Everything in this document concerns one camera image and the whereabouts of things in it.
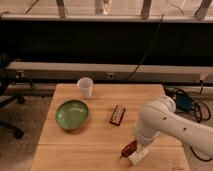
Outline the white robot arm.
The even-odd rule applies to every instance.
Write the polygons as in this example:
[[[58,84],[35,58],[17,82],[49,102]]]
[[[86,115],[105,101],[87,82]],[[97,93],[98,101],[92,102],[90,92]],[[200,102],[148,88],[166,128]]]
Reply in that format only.
[[[137,142],[148,146],[162,132],[213,158],[213,127],[180,117],[175,111],[176,104],[169,96],[161,96],[144,104],[134,126]]]

